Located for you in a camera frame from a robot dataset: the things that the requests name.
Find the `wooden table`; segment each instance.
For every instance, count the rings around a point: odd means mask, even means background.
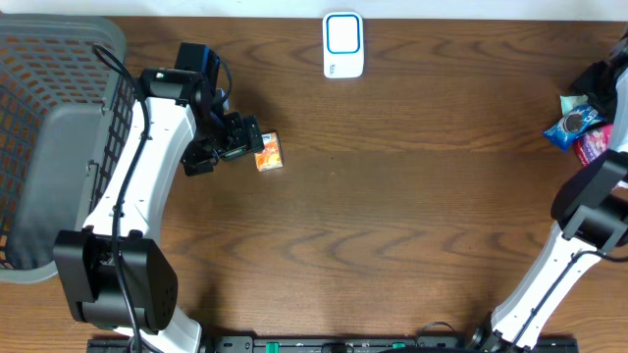
[[[113,20],[135,74],[171,67],[182,41],[212,45],[233,106],[280,134],[280,170],[258,173],[252,157],[180,169],[162,224],[183,309],[260,335],[477,325],[541,251],[551,201],[579,169],[541,135],[558,94],[623,28],[365,21],[364,75],[329,80],[320,20]],[[627,282],[625,266],[596,266],[544,332],[624,352]],[[0,315],[3,352],[80,352],[106,334],[71,319],[57,279],[2,284]]]

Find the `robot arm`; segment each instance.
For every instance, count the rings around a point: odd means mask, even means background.
[[[219,65],[206,46],[184,43],[175,69],[146,69],[138,79],[151,127],[125,194],[119,248],[142,340],[162,352],[197,352],[202,337],[200,324],[176,307],[177,276],[157,246],[177,165],[195,176],[212,172],[220,159],[263,149],[255,117],[225,114],[226,99],[216,98]],[[101,201],[82,231],[61,231],[53,249],[73,318],[129,336],[129,308],[112,260],[112,210],[143,132],[136,102],[127,143]]]
[[[624,200],[611,194],[628,177],[628,37],[615,46],[608,62],[593,64],[575,83],[589,101],[614,113],[608,151],[560,190],[551,215],[556,220],[541,255],[510,297],[492,313],[490,324],[472,347],[515,345],[534,348],[541,329],[576,281],[601,256],[626,243]]]

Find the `green connector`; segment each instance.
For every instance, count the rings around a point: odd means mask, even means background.
[[[275,342],[266,343],[266,353],[279,353],[279,343],[275,343]]]

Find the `pink package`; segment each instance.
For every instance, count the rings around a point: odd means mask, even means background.
[[[573,144],[573,150],[584,166],[587,166],[593,160],[608,148],[608,141],[612,133],[612,124],[592,129],[585,132]]]

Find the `laundry basket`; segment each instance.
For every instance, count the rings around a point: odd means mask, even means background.
[[[80,229],[131,127],[131,87],[91,53],[126,40],[94,17],[0,15],[0,281],[56,275],[61,229]]]

